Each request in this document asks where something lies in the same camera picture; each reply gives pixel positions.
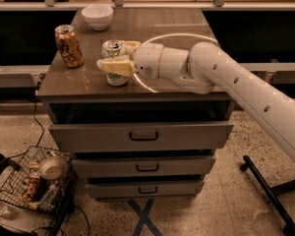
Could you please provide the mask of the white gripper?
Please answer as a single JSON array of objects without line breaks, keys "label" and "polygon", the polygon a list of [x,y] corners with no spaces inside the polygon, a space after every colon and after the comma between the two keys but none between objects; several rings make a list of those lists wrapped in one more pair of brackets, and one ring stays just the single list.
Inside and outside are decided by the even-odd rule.
[{"label": "white gripper", "polygon": [[[99,59],[96,61],[97,67],[107,73],[131,77],[136,72],[137,66],[138,73],[142,78],[156,80],[164,46],[158,43],[142,45],[139,41],[134,40],[122,40],[121,43],[127,55]],[[132,54],[135,63],[128,56]]]}]

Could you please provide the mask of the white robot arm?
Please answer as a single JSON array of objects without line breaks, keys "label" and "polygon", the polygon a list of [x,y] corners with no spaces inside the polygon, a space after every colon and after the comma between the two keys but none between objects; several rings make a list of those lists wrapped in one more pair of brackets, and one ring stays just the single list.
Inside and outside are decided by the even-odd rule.
[{"label": "white robot arm", "polygon": [[102,58],[100,70],[125,77],[165,79],[198,94],[220,87],[242,107],[295,162],[295,100],[255,76],[210,42],[190,50],[146,43],[132,55]]}]

